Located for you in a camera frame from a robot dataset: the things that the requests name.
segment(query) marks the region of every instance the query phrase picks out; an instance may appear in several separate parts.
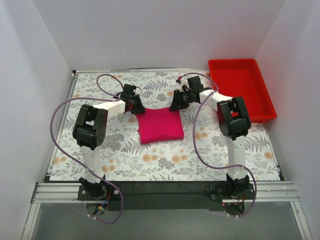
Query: red plastic tray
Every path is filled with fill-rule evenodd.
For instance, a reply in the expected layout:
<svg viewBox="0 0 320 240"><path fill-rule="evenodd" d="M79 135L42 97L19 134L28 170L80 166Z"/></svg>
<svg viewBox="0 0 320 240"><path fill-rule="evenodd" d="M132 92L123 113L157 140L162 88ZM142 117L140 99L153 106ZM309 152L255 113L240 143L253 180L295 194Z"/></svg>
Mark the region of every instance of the red plastic tray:
<svg viewBox="0 0 320 240"><path fill-rule="evenodd" d="M266 123L277 117L254 59L212 59L208 64L219 93L243 97L252 123Z"/></svg>

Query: colored wire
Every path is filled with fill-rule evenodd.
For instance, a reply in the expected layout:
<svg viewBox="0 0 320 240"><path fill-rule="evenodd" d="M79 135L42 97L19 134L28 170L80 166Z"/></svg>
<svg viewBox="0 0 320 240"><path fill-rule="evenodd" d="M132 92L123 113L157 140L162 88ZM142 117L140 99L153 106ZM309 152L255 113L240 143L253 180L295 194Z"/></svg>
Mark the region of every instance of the colored wire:
<svg viewBox="0 0 320 240"><path fill-rule="evenodd" d="M94 100L94 101L102 101L102 102L112 102L112 100L109 100L109 99L101 99L101 98L92 98L92 97L75 97L75 98L71 98L71 99L68 99L64 102L62 102L53 112L52 114L52 117L51 117L51 122L50 122L50 135L51 135L51 138L52 138L52 141L54 143L54 145L62 152L64 153L66 156L68 156L69 158L71 158L72 160L74 160L75 162L77 162L78 164L80 164L82 167L84 167L87 171L89 171L93 176L95 176L96 178L100 179L101 181L103 181L104 183L112 186L114 189L118 190L119 192L119 196L120 196L120 200L121 200L121 208L120 208L120 212L119 212L119 215L113 220L113 221L106 221L104 219L101 219L101 218L98 218L98 217L95 217L93 216L92 214L89 214L90 217L100 221L100 222L103 222L105 224L114 224L116 221L119 220L123 210L124 210L124 197L120 191L120 189L114 185L112 182L109 182L105 179L103 179L102 177L98 176L97 174L95 174L91 169L89 169L89 167L84 164L83 162L81 162L80 160L76 159L75 157L71 156L69 153L67 153L65 150L63 150L60 145L57 143L56 139L55 139L55 136L54 136L54 130L53 130L53 125L54 125L54 120L55 120L55 116L58 112L58 110L63 106L65 105L66 103L69 103L71 101L74 101L74 100Z"/></svg>
<svg viewBox="0 0 320 240"><path fill-rule="evenodd" d="M181 80L183 77L187 76L187 75L191 75L191 74L196 74L196 75L199 75L199 76L202 76L202 77L205 77L206 79L208 79L210 82L213 83L213 85L215 86L215 92L218 92L219 91L219 87L218 85L215 83L215 81L213 81L210 77L202 74L202 73L198 73L198 72L189 72L189 73L186 73L184 75L182 75L179 79Z"/></svg>
<svg viewBox="0 0 320 240"><path fill-rule="evenodd" d="M197 119L198 119L198 116L199 116L199 113L200 113L201 108L204 106L205 102L206 102L214 93L215 93L214 91L211 92L211 93L203 100L203 102L200 104L198 110L196 111L196 114L195 114L195 117L194 117L194 122L193 122L193 128L192 128L193 146L194 146L195 154L197 155L197 157L199 158L199 160L200 160L204 165L206 165L208 168L215 169L215 170L223 170L223 169L230 169L230 168L240 167L240 168L245 169L245 170L251 175L252 180L253 180L254 190L255 190L255 191L254 191L254 196L253 196L252 203L251 203L250 207L248 208L248 210L238 216L238 217L243 217L243 216L247 215L247 214L251 211L251 209L254 207L255 201L256 201L256 198L257 198L257 182L256 182L256 179L255 179L254 175L252 174L252 172L250 171L249 168L247 168L246 166L243 166L243 165L241 165L241 164L234 164L234 165L222 166L222 167L211 166L211 165L209 165L208 163L206 163L206 162L203 160L203 158L200 156L200 153L199 153L198 148L197 148L197 143L196 143L196 123L197 123Z"/></svg>
<svg viewBox="0 0 320 240"><path fill-rule="evenodd" d="M124 85L122 84L122 82L121 82L118 78L116 78L115 76L113 76L113 75L111 75L111 74L108 74L108 73L100 74L100 75L96 78L96 85L98 86L98 88L99 88L102 92L104 92L105 94L108 94L108 95L110 95L110 96L112 96L112 97L114 97L114 98L116 98L116 99L120 99L120 97L117 96L116 94L112 94L112 93L110 93L110 92L107 92L106 90L104 90L104 89L100 86L100 84L99 84L99 78L101 78L101 77L103 77L103 76L112 77L113 79L117 80L117 81L120 83L121 88L124 88Z"/></svg>

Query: gray wall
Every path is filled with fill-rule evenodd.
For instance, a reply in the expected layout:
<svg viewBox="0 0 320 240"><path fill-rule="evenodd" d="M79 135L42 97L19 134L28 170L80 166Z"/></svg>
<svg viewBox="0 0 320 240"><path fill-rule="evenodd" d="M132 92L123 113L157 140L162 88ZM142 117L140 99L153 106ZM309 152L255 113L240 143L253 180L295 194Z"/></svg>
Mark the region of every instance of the gray wall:
<svg viewBox="0 0 320 240"><path fill-rule="evenodd" d="M257 54L277 112L268 125L281 170L294 180L320 239L320 2L287 0Z"/></svg>
<svg viewBox="0 0 320 240"><path fill-rule="evenodd" d="M284 0L33 0L72 70L254 58Z"/></svg>
<svg viewBox="0 0 320 240"><path fill-rule="evenodd" d="M0 0L0 33L0 239L17 240L49 163L49 120L71 72L32 0Z"/></svg>

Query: purple cable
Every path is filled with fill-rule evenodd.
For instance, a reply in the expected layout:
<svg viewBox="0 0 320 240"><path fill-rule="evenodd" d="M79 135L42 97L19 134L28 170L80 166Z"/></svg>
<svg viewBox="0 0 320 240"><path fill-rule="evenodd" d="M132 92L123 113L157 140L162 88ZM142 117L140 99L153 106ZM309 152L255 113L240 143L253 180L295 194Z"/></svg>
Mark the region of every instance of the purple cable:
<svg viewBox="0 0 320 240"><path fill-rule="evenodd" d="M211 168L211 169L216 169L216 170L221 170L221 169L229 169L229 168L234 168L234 167L241 167L241 168L244 168L252 177L252 180L253 180L253 184L254 184L254 196L253 196L253 200L252 200L252 204L250 205L250 207L248 208L247 211L245 211L243 214L239 215L238 217L243 217L245 215L247 215L251 209L254 207L254 204L255 204L255 201L256 201L256 198L257 198L257 182L256 182L256 179L254 177L254 175L252 174L252 172L250 171L249 168L247 168L246 166L243 166L241 164L234 164L234 165L230 165L230 166L222 166L222 167L217 167L217 166L211 166L209 165L208 163L206 163L202 157L200 156L199 154L199 151L198 151L198 148L197 148L197 144L196 144L196 123L197 123L197 119L198 119L198 115L200 113L200 110L201 108L203 107L203 105L205 104L205 102L211 97L211 95L213 95L215 92L211 92L204 100L203 102L200 104L198 110L196 111L196 114L195 114L195 117L194 117L194 123L193 123L193 128L192 128L192 138L193 138L193 146L194 146L194 150L195 150L195 154L197 155L197 157L200 159L200 161L206 165L208 168Z"/></svg>
<svg viewBox="0 0 320 240"><path fill-rule="evenodd" d="M190 74L196 74L196 75L200 75L200 76L202 76L202 77L205 77L206 79L208 79L210 82L212 82L213 83L213 85L215 86L215 92L218 92L219 91L219 87L218 87L218 85L215 83L215 81L213 81L210 77L208 77L208 76L206 76L206 75L204 75L204 74L202 74L202 73L198 73L198 72L189 72L189 73L186 73L186 74L184 74L184 75L182 75L181 77L180 77L180 79L182 79L183 77L185 77L185 76L187 76L187 75L190 75Z"/></svg>
<svg viewBox="0 0 320 240"><path fill-rule="evenodd" d="M75 98L71 98L71 99L68 99L66 101L64 101L63 103L61 103L53 112L52 114L52 117L51 117L51 122L50 122L50 135L51 135L51 138L52 138L52 141L54 143L54 145L62 152L64 153L66 156L68 156L69 158L71 158L72 160L76 161L78 164L80 164L82 167L84 167L86 170L88 170L93 176L95 176L96 178L100 179L101 181L105 182L106 184L112 186L113 188L115 188L116 190L118 190L119 192L119 195L120 195L120 199L121 199L121 208L120 208L120 213L119 215L115 218L115 220L113 221L106 221L104 219L101 219L101 218L98 218L98 217L95 217L93 215L90 215L90 217L92 218L95 218L96 220L100 221L100 222L103 222L105 224L114 224L116 221L119 220L123 210L124 210L124 197L120 191L120 189L114 185L113 183L103 179L102 177L99 177L97 174L95 174L91 169L88 168L87 165L85 165L83 162L81 162L80 160L74 158L73 156L71 156L69 153L67 153L65 150L63 150L59 144L57 143L56 139L55 139L55 136L54 136L54 130L53 130L53 125L54 125L54 119L55 119L55 116L57 114L57 111L63 106L65 105L66 103L68 102L71 102L73 100L94 100L94 101L103 101L103 102L112 102L112 100L109 100L109 99L101 99L101 98L92 98L92 97L75 97Z"/></svg>
<svg viewBox="0 0 320 240"><path fill-rule="evenodd" d="M100 74L100 75L96 78L96 85L98 86L98 88L99 88L102 92L104 92L105 94L108 94L108 95L110 95L110 96L112 96L112 97L114 97L114 98L116 98L116 99L120 99L119 96L117 96L117 95L115 95L115 94L112 94L112 93L110 93L110 92L107 92L106 90L104 90L104 89L100 86L100 84L99 84L99 78L101 78L101 77L103 77L103 76L109 76L109 77L114 78L115 80L117 80L117 81L120 83L121 88L124 88L124 85L122 84L122 82L121 82L118 78L116 78L115 76L113 76L113 75L111 75L111 74L108 74L108 73Z"/></svg>

